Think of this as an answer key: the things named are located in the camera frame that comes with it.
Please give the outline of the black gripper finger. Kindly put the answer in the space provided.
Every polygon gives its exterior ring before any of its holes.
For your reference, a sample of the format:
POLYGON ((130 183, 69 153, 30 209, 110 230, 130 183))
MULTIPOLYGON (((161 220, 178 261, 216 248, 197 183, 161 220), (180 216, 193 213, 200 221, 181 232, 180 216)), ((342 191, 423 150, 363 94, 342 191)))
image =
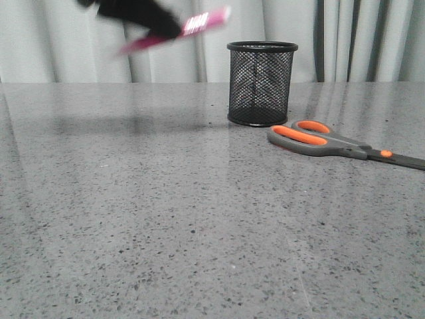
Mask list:
POLYGON ((77 4, 85 9, 97 5, 99 15, 141 25, 159 37, 178 37, 182 31, 175 16, 157 1, 87 0, 77 4))

